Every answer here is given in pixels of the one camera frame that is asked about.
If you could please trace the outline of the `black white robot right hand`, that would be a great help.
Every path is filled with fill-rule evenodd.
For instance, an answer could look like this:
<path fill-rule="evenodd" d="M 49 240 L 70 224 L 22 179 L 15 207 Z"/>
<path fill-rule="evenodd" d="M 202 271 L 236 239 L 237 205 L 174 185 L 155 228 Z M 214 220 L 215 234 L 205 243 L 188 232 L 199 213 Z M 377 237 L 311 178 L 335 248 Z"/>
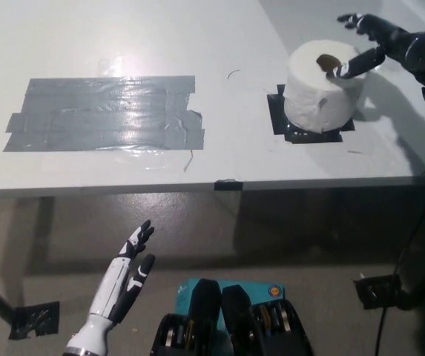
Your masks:
<path fill-rule="evenodd" d="M 353 79 L 381 65 L 386 58 L 395 60 L 410 73 L 415 72 L 406 58 L 410 45 L 416 40 L 415 33 L 372 14 L 347 13 L 338 16 L 337 21 L 360 36 L 368 36 L 377 46 L 328 71 L 327 79 Z"/>

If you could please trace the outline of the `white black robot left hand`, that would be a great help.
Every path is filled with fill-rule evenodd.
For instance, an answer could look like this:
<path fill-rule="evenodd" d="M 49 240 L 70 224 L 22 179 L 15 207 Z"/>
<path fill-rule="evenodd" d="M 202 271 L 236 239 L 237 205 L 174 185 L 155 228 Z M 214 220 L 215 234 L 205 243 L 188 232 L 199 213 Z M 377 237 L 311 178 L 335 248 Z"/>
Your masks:
<path fill-rule="evenodd" d="M 145 250 L 145 244 L 153 234 L 151 221 L 141 224 L 111 260 L 83 327 L 69 340 L 64 355 L 107 355 L 108 333 L 120 324 L 137 299 L 154 265 L 155 256 L 148 254 L 134 274 L 130 274 L 131 262 Z"/>

